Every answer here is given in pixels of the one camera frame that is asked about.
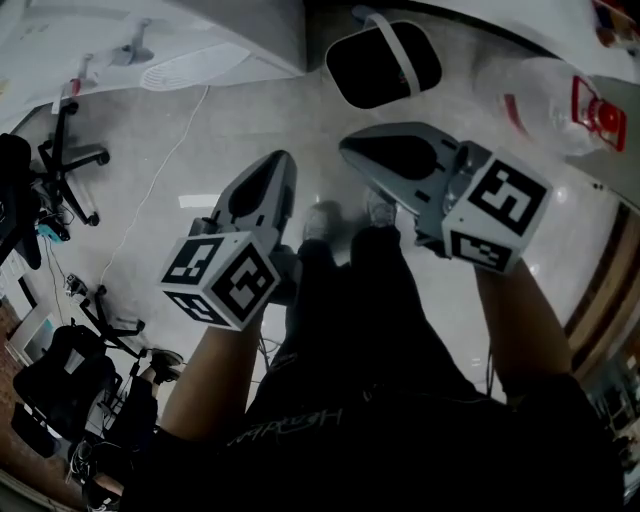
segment plastic bottle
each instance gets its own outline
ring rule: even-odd
[[[474,90],[496,117],[555,153],[624,150],[624,112],[562,60],[494,59],[478,73]]]

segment concrete floor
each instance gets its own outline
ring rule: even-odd
[[[310,48],[316,49],[316,57],[328,43],[357,29],[348,18],[332,24],[334,15],[330,12],[311,20]],[[490,149],[506,146],[553,183],[554,199],[525,259],[560,320],[569,318],[602,254],[616,199],[594,190],[586,175],[505,130],[475,101],[471,84],[478,62],[486,55],[517,53],[517,48],[455,22],[427,15],[408,17],[426,28],[444,69],[436,88],[413,99],[366,112],[356,110],[341,98],[322,67],[293,80],[211,88],[187,139],[160,175],[105,277],[114,313],[139,317],[147,324],[137,342],[175,350],[188,360],[204,330],[156,287],[175,240],[187,234],[194,217],[211,211],[181,209],[179,196],[219,194],[252,162],[285,149],[295,158],[299,173],[295,214],[284,236],[285,243],[295,249],[301,242],[304,214],[317,200],[337,201],[347,219],[362,213],[364,185],[339,155],[339,141],[366,126],[399,121],[430,123],[459,140],[470,139]],[[331,29],[319,30],[326,26]],[[167,93],[125,90],[80,99],[80,111],[71,121],[72,135],[79,144],[104,143],[112,159],[105,167],[90,166],[76,173],[72,186],[80,197],[95,203],[102,221],[92,228],[76,220],[70,228],[71,240],[54,247],[65,273],[77,274],[95,289],[154,173],[181,137],[203,91],[202,86]],[[44,140],[54,123],[44,109],[20,133],[32,143],[34,157],[36,143]],[[464,374],[483,389],[488,333],[473,269],[413,247],[408,215],[401,214],[398,224],[427,317]],[[28,278],[40,300],[51,304],[57,315],[46,257],[41,269],[30,272]],[[59,296],[64,321],[69,322],[71,315],[80,318],[79,310],[62,293]],[[282,308],[268,308],[263,334],[276,341],[284,338]],[[331,340],[327,350],[332,350]],[[112,355],[126,375],[133,360],[121,353]],[[255,381],[263,374],[264,363],[258,358]],[[499,388],[494,387],[498,397],[502,396]],[[161,389],[161,410],[169,392],[170,386]]]

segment office chair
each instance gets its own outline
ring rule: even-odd
[[[139,361],[147,354],[146,349],[135,352],[119,338],[139,334],[144,322],[138,320],[136,329],[114,329],[100,302],[105,293],[106,288],[101,287],[95,296],[98,318],[89,311],[87,300],[80,306],[99,334],[74,321],[59,327],[43,357],[13,379],[24,405],[16,403],[11,426],[42,457],[51,457],[60,449],[56,437],[80,442],[95,406],[103,405],[114,414],[123,379],[106,355],[107,348],[123,350],[135,358],[131,375],[137,374]]]
[[[58,212],[62,200],[66,200],[74,215],[84,224],[97,226],[100,222],[97,213],[89,217],[80,208],[73,192],[65,181],[65,176],[89,162],[105,165],[109,162],[109,153],[101,148],[97,153],[80,158],[68,164],[62,163],[62,146],[64,141],[65,119],[78,111],[77,103],[69,103],[62,107],[53,141],[48,140],[38,146],[38,152],[45,166],[45,173],[37,173],[29,168],[31,163],[31,147],[29,143],[17,135],[0,135],[0,155],[2,155],[2,173],[0,173],[0,265],[4,263],[13,249],[26,260],[34,270],[40,268],[42,257],[38,248],[35,225],[57,228],[61,240],[68,240],[64,226],[54,221],[51,215],[41,216],[44,207],[42,197],[34,190],[36,184],[49,195],[50,210]]]
[[[0,265],[13,249],[34,270],[40,268],[42,258],[34,227],[40,212],[40,197],[33,190],[31,147],[16,136],[0,135]]]
[[[38,153],[40,154],[42,163],[47,170],[46,176],[40,174],[38,177],[43,179],[44,185],[49,191],[49,195],[52,200],[52,209],[54,211],[60,206],[62,199],[64,198],[73,213],[82,221],[83,224],[97,226],[100,223],[98,214],[93,212],[89,217],[85,215],[80,204],[78,204],[76,197],[69,188],[69,184],[65,181],[65,175],[68,172],[91,162],[96,162],[98,165],[106,165],[109,163],[111,157],[106,149],[100,148],[100,150],[93,155],[80,158],[67,164],[62,163],[65,120],[67,116],[73,116],[77,112],[78,104],[76,102],[68,103],[64,107],[60,108],[60,114],[58,115],[58,122],[53,140],[47,140],[38,146]]]

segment desk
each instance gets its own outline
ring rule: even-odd
[[[413,0],[477,18],[523,37],[587,75],[640,84],[640,59],[605,48],[590,0]]]
[[[200,8],[208,4],[213,7]],[[242,4],[242,11],[233,4]],[[87,55],[86,76],[95,85],[87,82],[80,94],[138,87],[146,69],[209,47],[220,50],[216,71],[204,82],[211,85],[304,74],[302,0],[233,4],[5,0],[0,3],[0,124],[59,98],[63,84],[78,77]],[[143,22],[148,23],[144,47],[153,58],[114,65],[113,51],[130,44]]]

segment black office chair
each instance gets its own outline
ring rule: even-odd
[[[36,270],[42,261],[35,228],[41,201],[32,188],[31,147],[26,140],[3,133],[0,155],[0,265],[16,249]]]
[[[105,401],[111,400],[121,382],[95,333],[80,325],[60,327],[44,356],[13,379],[30,411],[16,404],[12,427],[37,453],[50,457],[60,445],[49,429],[79,441],[98,399],[104,392]]]
[[[65,181],[65,175],[68,172],[91,162],[96,162],[98,165],[106,165],[109,163],[111,157],[106,149],[100,148],[92,155],[74,160],[67,164],[62,163],[65,120],[67,116],[73,116],[77,112],[78,104],[76,102],[71,102],[60,108],[60,114],[58,115],[58,123],[56,125],[56,132],[53,140],[47,140],[38,146],[38,153],[40,154],[42,163],[47,170],[46,176],[40,174],[38,177],[43,180],[45,188],[47,188],[49,192],[54,210],[59,208],[62,203],[62,199],[64,198],[73,213],[82,221],[83,224],[97,226],[100,223],[98,214],[93,212],[89,217],[85,215],[75,195],[69,188],[69,184]]]
[[[42,257],[38,248],[36,224],[57,224],[53,226],[60,231],[62,240],[68,239],[68,233],[61,223],[55,222],[50,214],[40,215],[44,207],[42,197],[34,190],[36,184],[49,196],[49,210],[60,212],[62,200],[66,200],[74,215],[84,224],[97,226],[100,222],[97,213],[89,217],[85,215],[65,181],[68,172],[90,162],[105,165],[109,162],[109,153],[99,148],[89,155],[73,162],[62,163],[62,146],[64,142],[65,119],[78,111],[77,103],[69,103],[60,110],[53,141],[48,140],[38,146],[38,152],[45,166],[45,173],[34,172],[29,168],[31,163],[31,147],[29,143],[17,135],[0,135],[0,265],[4,263],[13,249],[26,260],[34,270],[40,268]]]

